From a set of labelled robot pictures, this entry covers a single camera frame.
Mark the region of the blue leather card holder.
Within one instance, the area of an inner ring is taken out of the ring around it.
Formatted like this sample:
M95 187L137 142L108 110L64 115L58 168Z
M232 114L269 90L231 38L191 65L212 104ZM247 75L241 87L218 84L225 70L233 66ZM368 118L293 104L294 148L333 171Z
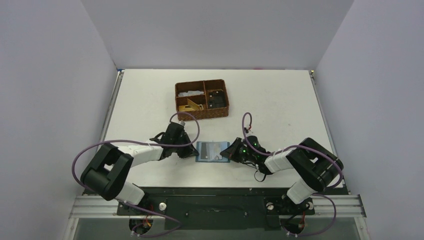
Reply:
M197 163L229 163L227 157L221 155L221 152L227 149L230 143L227 141L198 141L196 149L199 153L195 161Z

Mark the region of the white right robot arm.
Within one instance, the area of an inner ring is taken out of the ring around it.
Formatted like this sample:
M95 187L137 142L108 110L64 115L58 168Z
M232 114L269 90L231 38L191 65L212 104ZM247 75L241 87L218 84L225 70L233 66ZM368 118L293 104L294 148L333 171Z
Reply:
M266 151L255 135L236 138L220 152L224 158L241 164L251 164L265 177L285 170L295 170L300 176L287 191L286 196L298 205L311 195L333 187L331 182L341 182L344 165L333 153L310 137L286 151Z

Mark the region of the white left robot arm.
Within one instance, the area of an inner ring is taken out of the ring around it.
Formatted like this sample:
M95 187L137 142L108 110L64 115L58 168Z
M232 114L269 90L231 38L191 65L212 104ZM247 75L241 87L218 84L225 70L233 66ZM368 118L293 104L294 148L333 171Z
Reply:
M111 141L102 143L79 181L107 201L115 199L139 205L146 193L127 180L130 169L164 160L172 154L177 154L181 159L199 155L182 121L170 122L166 131L158 133L144 144L131 142L126 146L116 146Z

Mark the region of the gold card in basket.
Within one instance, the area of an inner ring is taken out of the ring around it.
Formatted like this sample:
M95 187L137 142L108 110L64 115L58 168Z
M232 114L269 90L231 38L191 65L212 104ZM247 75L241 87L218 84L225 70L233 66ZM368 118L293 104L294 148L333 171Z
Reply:
M193 109L189 106L189 105L180 105L179 107L178 107L178 111L179 112L190 112L190 111L192 111Z

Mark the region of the silver cards in basket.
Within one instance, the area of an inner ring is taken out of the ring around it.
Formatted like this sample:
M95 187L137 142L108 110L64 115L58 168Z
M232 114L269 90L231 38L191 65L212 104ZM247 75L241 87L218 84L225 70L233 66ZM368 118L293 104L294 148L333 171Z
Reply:
M197 95L204 95L205 92L201 90L189 90L185 92L178 93L178 97L189 97L189 96L197 96Z

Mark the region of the brown woven divided basket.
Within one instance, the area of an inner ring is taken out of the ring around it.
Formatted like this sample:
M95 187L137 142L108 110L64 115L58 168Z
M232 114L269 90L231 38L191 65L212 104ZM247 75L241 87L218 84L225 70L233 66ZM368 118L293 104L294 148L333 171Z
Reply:
M192 117L195 117L197 120L203 119L214 119L214 118L223 118L229 115L230 111L230 101L228 97L228 91L226 83L223 79L210 79L210 80L198 80L198 81L188 81L188 82L178 82L174 86L175 90L175 109L180 114L178 115L179 120L190 121ZM223 108L208 108L208 93L210 91L222 90L225 93L225 98L227 101L227 107ZM187 92L187 91L204 91L202 95L193 95L193 96L184 96L178 97L178 93ZM187 105L187 99L194 101L197 104L202 104L204 110L200 111L186 111L182 112L178 110L179 106Z

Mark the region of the black items in basket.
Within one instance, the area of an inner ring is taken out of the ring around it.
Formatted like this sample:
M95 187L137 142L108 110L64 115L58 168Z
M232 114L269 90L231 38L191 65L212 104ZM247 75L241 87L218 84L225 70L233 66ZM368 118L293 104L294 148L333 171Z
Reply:
M227 101L223 90L213 90L208 92L207 106L209 109L225 108Z

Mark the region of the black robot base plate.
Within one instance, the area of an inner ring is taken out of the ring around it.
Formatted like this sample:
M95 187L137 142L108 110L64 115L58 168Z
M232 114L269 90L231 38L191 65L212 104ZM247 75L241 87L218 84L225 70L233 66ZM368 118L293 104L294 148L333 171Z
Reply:
M101 216L128 217L131 226L142 223L137 229L164 223L166 230L182 225L182 230L278 230L289 220L298 224L303 215L314 215L313 200L307 198L294 204L286 197L287 188L199 188L199 187L147 187L147 196L139 204L152 212L166 215L164 219L120 200L105 201L101 196L88 195L81 199Z

